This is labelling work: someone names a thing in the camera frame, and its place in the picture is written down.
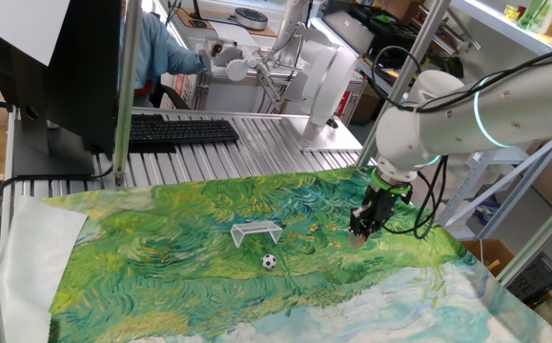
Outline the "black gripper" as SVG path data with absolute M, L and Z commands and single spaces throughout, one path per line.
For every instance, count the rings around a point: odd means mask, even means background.
M 350 210 L 349 232 L 354 236 L 367 237 L 379 232 L 394 214 L 396 202 L 399 199 L 408 201 L 409 192 L 409 187 L 384 189 L 377 184 L 371 184 L 367 188 L 362 206 Z

